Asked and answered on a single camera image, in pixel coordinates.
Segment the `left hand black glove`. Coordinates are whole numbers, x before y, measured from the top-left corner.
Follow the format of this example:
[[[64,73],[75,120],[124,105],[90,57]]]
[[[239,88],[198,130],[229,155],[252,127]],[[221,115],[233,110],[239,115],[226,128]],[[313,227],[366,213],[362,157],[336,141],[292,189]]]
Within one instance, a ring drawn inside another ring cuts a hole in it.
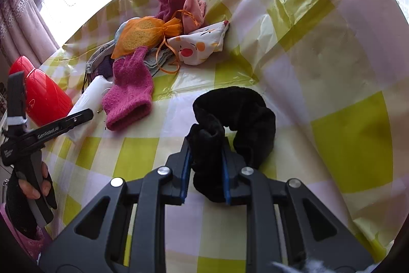
[[[30,210],[28,201],[37,200],[40,198],[40,194],[42,194],[52,209],[57,209],[58,207],[53,182],[45,162],[42,162],[42,183],[40,189],[41,191],[38,191],[26,180],[19,179],[15,172],[12,173],[8,181],[6,213],[13,226],[29,238],[34,238],[38,225]]]

